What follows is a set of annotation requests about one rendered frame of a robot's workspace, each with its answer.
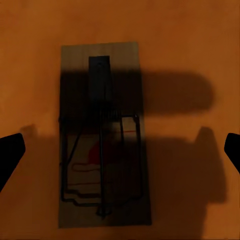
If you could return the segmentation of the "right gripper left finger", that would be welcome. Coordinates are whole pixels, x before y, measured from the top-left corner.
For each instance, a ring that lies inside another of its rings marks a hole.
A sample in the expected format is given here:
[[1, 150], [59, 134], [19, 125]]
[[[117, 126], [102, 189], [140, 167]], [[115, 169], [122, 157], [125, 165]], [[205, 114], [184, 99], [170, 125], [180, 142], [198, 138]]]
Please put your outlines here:
[[24, 153], [25, 143], [21, 133], [0, 138], [0, 192]]

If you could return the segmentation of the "mousetrap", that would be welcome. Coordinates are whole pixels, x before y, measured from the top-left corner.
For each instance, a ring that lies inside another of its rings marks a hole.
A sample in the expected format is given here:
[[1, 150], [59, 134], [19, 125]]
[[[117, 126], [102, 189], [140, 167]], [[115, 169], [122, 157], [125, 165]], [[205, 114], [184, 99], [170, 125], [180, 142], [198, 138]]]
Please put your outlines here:
[[139, 41], [61, 45], [58, 229], [152, 225]]

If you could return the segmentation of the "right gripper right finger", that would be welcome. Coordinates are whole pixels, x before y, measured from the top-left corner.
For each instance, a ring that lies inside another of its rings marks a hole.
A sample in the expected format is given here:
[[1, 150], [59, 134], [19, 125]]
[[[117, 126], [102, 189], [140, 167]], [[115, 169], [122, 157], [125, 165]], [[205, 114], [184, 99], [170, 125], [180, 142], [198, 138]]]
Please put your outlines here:
[[228, 133], [224, 151], [240, 173], [240, 135]]

